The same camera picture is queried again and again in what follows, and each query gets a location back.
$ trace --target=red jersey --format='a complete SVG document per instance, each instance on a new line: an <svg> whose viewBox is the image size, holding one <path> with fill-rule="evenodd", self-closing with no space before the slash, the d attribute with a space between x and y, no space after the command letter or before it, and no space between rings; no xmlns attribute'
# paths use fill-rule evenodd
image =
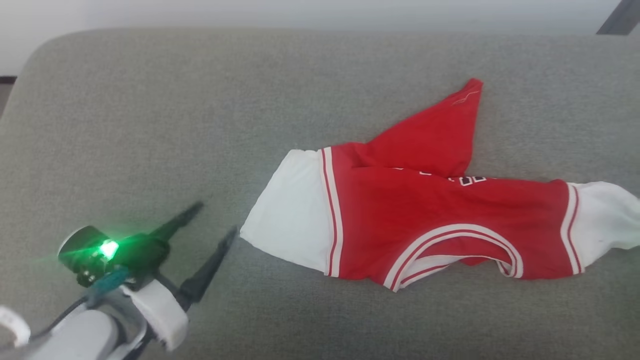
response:
<svg viewBox="0 0 640 360"><path fill-rule="evenodd" d="M397 291L459 260L490 259L522 279L578 274L614 246L597 244L617 231L613 210L635 211L627 225L640 229L640 202L612 184L466 176L481 91L472 79L369 143L290 152L241 236L326 275ZM594 217L611 221L592 229ZM618 236L626 247L640 241Z"/></svg>

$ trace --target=gray couch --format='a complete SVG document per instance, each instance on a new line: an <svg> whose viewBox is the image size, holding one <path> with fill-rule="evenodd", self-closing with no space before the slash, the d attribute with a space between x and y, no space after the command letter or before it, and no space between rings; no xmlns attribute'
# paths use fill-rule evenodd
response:
<svg viewBox="0 0 640 360"><path fill-rule="evenodd" d="M0 120L0 303L39 329L81 293L56 262L93 224L148 231L194 200L179 282L241 225L289 149L366 141L485 82L470 174L640 194L640 39L238 29L101 30L31 57ZM392 293L237 241L185 344L144 359L632 359L640 250L584 275L452 268Z"/></svg>

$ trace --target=printed number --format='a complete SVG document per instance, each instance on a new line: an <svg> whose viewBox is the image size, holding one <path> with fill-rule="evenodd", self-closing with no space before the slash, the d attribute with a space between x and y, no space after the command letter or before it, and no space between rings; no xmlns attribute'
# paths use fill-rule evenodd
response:
<svg viewBox="0 0 640 360"><path fill-rule="evenodd" d="M396 169L396 170L404 170L404 168L403 168L403 167L394 167L394 169ZM418 171L418 173L419 173L420 175L431 175L431 174L430 174L430 173L428 173L428 172L422 172L422 171Z"/></svg>
<svg viewBox="0 0 640 360"><path fill-rule="evenodd" d="M463 176L459 178L460 185L469 186L471 184L480 183L481 181L486 181L486 177L482 176Z"/></svg>

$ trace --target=wire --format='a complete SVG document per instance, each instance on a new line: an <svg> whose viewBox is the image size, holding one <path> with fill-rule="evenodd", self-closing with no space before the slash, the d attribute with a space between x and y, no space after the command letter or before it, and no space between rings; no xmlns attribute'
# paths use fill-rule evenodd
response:
<svg viewBox="0 0 640 360"><path fill-rule="evenodd" d="M122 360L136 360L137 358L139 358L140 355L142 355L142 352L145 351L145 348L147 347L147 345L149 345L149 343L153 339L154 339L153 332L149 328L147 328L147 332L145 333L144 337L142 338L138 346L134 348L132 351L130 351L127 355L125 355L125 357Z"/></svg>
<svg viewBox="0 0 640 360"><path fill-rule="evenodd" d="M58 315L58 317L55 320L53 320L52 323L50 323L47 327L42 329L37 334L32 335L31 336L31 340L37 340L37 339L41 338L42 336L45 336L46 334L49 334L53 330L54 327L56 327L62 320L64 320L78 306L84 304L84 302L86 302L86 297L81 297L80 299L77 299L73 304L71 304L71 306L69 306L66 310L64 310L62 312L62 314Z"/></svg>
<svg viewBox="0 0 640 360"><path fill-rule="evenodd" d="M111 273L96 281L86 290L86 306L92 308L102 299L102 297L117 289L129 277L129 269L124 266L118 267Z"/></svg>
<svg viewBox="0 0 640 360"><path fill-rule="evenodd" d="M60 322L62 322L62 320L64 320L78 306L84 304L85 301L86 301L86 297L81 297L80 299L76 300L73 304L71 304L71 306L69 306L66 310L64 310L62 314L58 315L58 317L55 320L53 320L53 322L50 323L47 327L42 329L40 332L32 335L29 339L29 342L31 343L32 341L40 339L41 337L49 334L53 330L53 328L55 328ZM7 344L0 346L0 353L13 350L13 349L15 349L15 347L13 346L13 342L9 342Z"/></svg>

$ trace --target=green led light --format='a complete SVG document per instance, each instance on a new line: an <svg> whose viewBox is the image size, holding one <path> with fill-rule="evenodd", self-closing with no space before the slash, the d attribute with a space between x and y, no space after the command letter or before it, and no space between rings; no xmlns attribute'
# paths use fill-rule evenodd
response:
<svg viewBox="0 0 640 360"><path fill-rule="evenodd" d="M104 243L102 243L102 245L100 245L99 252L107 260L111 260L111 259L113 259L113 256L116 254L116 251L118 251L119 247L120 246L118 245L117 242L115 242L113 240L106 240Z"/></svg>

